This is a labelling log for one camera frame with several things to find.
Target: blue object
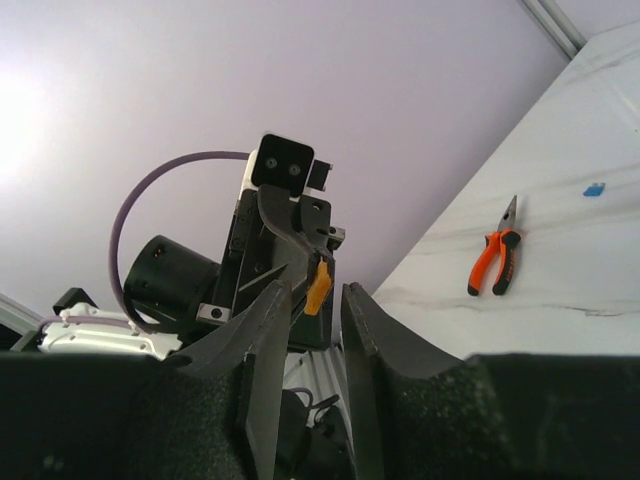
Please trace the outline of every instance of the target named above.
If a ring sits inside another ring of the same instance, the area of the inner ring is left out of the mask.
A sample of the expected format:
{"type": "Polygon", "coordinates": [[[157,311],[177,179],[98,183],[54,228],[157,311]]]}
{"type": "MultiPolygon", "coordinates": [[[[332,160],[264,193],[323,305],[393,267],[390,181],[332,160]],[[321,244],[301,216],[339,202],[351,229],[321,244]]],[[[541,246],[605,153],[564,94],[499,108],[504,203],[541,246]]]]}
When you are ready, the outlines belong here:
{"type": "Polygon", "coordinates": [[[587,188],[583,195],[585,197],[599,197],[600,195],[602,195],[602,192],[604,191],[604,186],[606,185],[606,183],[602,182],[602,183],[594,183],[593,185],[591,185],[589,188],[587,188]]]}

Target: pliers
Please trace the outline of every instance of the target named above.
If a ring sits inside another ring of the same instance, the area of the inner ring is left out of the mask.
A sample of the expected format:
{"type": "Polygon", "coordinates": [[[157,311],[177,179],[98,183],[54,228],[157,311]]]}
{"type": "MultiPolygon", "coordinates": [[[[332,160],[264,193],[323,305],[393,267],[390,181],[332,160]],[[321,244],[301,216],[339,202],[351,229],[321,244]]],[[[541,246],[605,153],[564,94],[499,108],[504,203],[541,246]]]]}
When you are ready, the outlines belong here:
{"type": "Polygon", "coordinates": [[[473,270],[471,270],[469,284],[467,285],[469,295],[478,296],[484,276],[498,254],[500,254],[500,273],[496,283],[493,285],[493,293],[494,295],[504,295],[507,288],[509,288],[515,268],[515,249],[521,240],[518,232],[513,230],[513,226],[516,223],[517,199],[518,196],[514,195],[500,219],[498,229],[491,235],[484,237],[487,246],[473,266],[473,270]]]}

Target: white marble table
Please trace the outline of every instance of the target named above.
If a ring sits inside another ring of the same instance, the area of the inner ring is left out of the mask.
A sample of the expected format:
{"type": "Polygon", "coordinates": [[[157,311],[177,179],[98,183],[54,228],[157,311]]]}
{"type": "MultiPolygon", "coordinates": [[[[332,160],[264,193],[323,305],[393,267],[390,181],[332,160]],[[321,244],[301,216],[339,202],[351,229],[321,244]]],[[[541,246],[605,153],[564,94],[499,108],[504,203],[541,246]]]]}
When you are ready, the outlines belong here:
{"type": "Polygon", "coordinates": [[[461,358],[640,354],[640,24],[588,42],[374,298],[461,358]],[[602,195],[583,196],[594,182],[602,195]],[[483,236],[514,194],[511,288],[492,294],[496,261],[470,297],[483,236]]]}

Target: orange object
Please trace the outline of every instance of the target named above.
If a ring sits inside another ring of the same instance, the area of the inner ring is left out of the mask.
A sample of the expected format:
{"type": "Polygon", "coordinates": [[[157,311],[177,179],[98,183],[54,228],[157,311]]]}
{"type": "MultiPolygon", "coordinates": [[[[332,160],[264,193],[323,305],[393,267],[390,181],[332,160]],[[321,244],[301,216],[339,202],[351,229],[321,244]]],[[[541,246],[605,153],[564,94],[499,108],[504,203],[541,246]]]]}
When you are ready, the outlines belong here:
{"type": "Polygon", "coordinates": [[[318,314],[320,307],[322,307],[327,295],[329,295],[331,285],[333,285],[333,281],[329,276],[329,265],[324,260],[320,260],[318,270],[316,271],[316,278],[313,279],[313,283],[307,292],[307,303],[304,305],[304,313],[307,315],[318,314]]]}
{"type": "Polygon", "coordinates": [[[521,240],[520,234],[513,230],[516,221],[516,202],[517,196],[514,196],[500,219],[498,230],[485,237],[487,246],[473,266],[469,276],[467,285],[469,295],[475,297],[480,294],[487,270],[498,254],[500,255],[500,272],[493,285],[493,293],[495,295],[504,295],[509,288],[515,269],[515,249],[521,240]]]}

